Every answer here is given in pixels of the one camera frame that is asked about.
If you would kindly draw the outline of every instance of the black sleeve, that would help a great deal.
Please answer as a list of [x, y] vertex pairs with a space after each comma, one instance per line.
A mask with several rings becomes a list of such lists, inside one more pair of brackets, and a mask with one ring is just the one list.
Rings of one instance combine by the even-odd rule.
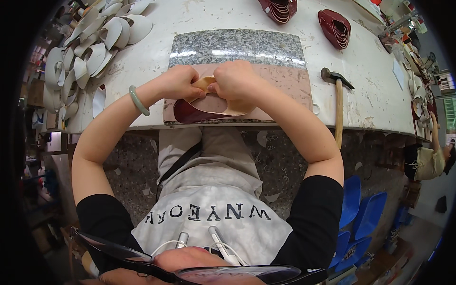
[[336, 250], [343, 187], [326, 176], [310, 176], [299, 187], [290, 216], [293, 231], [271, 264], [301, 270], [328, 268]]
[[[113, 196], [96, 194], [85, 197], [79, 202], [76, 212], [82, 232], [143, 252], [131, 234], [135, 227], [130, 215]], [[99, 251], [90, 248], [88, 251], [100, 274], [120, 267], [115, 259]]]

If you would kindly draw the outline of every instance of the granite slab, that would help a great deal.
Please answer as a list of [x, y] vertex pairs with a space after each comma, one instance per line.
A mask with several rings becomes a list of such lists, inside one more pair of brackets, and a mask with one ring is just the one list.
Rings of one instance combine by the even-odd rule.
[[298, 36], [262, 30], [220, 29], [174, 37], [169, 67], [177, 64], [250, 63], [307, 69]]

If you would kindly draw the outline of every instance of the black glasses frame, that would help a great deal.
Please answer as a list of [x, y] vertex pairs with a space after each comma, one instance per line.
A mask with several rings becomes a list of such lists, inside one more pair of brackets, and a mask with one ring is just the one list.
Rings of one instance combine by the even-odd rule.
[[[283, 267], [288, 267], [290, 269], [296, 269], [299, 270], [301, 273], [289, 280], [282, 281], [282, 282], [277, 282], [277, 283], [271, 283], [268, 285], [286, 285], [290, 284], [296, 281], [299, 281], [300, 284], [303, 285], [314, 285], [317, 283], [320, 283], [324, 281], [328, 275], [326, 272], [326, 269], [315, 269], [310, 272], [305, 272], [302, 271], [294, 266], [290, 265], [251, 265], [251, 266], [213, 266], [213, 267], [194, 267], [194, 268], [186, 268], [186, 269], [181, 269], [177, 270], [175, 272], [169, 272], [166, 271], [157, 265], [154, 265], [152, 261], [154, 258], [148, 254], [144, 253], [139, 253], [134, 249], [127, 248], [125, 246], [119, 245], [119, 244], [114, 244], [112, 242], [109, 242], [107, 240], [103, 240], [101, 238], [97, 238], [91, 235], [88, 235], [86, 233], [83, 233], [79, 231], [79, 229], [75, 227], [70, 228], [70, 241], [76, 240], [79, 243], [83, 244], [87, 249], [88, 248], [93, 248], [97, 251], [100, 251], [112, 258], [115, 258], [117, 261], [119, 261], [120, 267], [124, 269], [129, 269], [136, 271], [138, 273], [138, 276], [141, 277], [146, 277], [148, 275], [154, 276], [164, 282], [167, 283], [172, 283], [174, 285], [201, 285], [199, 283], [194, 283], [191, 281], [184, 280], [179, 277], [180, 274], [190, 272], [190, 271], [195, 271], [195, 270], [204, 270], [204, 269], [228, 269], [228, 268], [266, 268], [266, 267], [276, 267], [276, 266], [283, 266]], [[88, 239], [93, 240], [97, 243], [101, 243], [107, 246], [110, 246], [114, 249], [123, 249], [123, 250], [128, 250], [129, 252], [132, 253], [138, 253], [139, 255], [147, 256], [150, 259], [147, 261], [140, 261], [141, 257], [139, 258], [129, 258], [129, 259], [120, 259], [118, 256], [114, 256], [112, 253], [106, 252], [106, 250], [102, 250], [99, 246], [96, 244], [90, 242]]]

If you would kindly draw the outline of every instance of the blue plastic stool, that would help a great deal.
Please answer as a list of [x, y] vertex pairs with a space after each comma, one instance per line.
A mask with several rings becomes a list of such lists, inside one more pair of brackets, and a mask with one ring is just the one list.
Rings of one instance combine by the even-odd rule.
[[343, 182], [342, 215], [339, 220], [339, 228], [343, 228], [356, 217], [360, 199], [361, 180], [358, 175], [353, 175]]
[[342, 260], [336, 265], [336, 272], [341, 271], [346, 269], [348, 266], [352, 266], [355, 264], [358, 260], [360, 260], [363, 256], [366, 250], [368, 249], [370, 242], [372, 241], [372, 237], [365, 237], [360, 240], [355, 240], [354, 242], [351, 242], [347, 245], [347, 249], [344, 252], [344, 255], [348, 252], [350, 248], [356, 245], [355, 252], [353, 253], [352, 256], [347, 258], [346, 260]]
[[359, 212], [353, 223], [353, 234], [355, 239], [360, 239], [375, 230], [375, 227], [383, 213], [386, 203], [386, 192], [366, 197], [359, 205]]
[[349, 240], [350, 232], [339, 232], [337, 235], [336, 256], [331, 260], [328, 268], [335, 266], [342, 260]]

